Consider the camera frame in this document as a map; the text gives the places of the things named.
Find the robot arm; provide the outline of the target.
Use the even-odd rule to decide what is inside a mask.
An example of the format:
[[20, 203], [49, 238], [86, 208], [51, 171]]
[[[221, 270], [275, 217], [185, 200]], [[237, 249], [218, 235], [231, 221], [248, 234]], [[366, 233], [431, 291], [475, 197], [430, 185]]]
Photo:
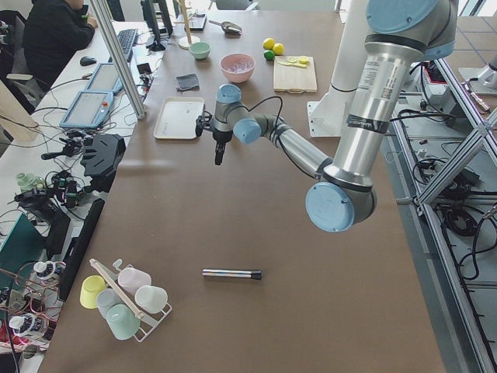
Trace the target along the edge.
[[368, 1], [349, 13], [346, 28], [356, 24], [365, 26], [360, 32], [364, 58], [354, 68], [354, 96], [333, 156], [301, 137], [280, 115], [252, 113], [232, 84], [218, 89], [214, 113], [197, 120], [199, 129], [213, 134], [216, 165], [232, 138], [250, 144], [264, 137], [280, 148], [315, 180], [305, 207], [312, 223], [326, 232], [345, 231], [374, 212], [377, 198], [370, 173], [408, 70], [413, 63], [453, 51], [457, 2]]

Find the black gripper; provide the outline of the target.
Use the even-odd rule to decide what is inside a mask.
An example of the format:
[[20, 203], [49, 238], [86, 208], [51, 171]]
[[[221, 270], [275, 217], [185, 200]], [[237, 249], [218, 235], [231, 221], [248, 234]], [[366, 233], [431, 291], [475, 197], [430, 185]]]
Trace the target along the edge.
[[231, 141], [233, 131], [213, 131], [213, 139], [216, 141], [214, 164], [219, 166], [224, 157], [225, 145]]

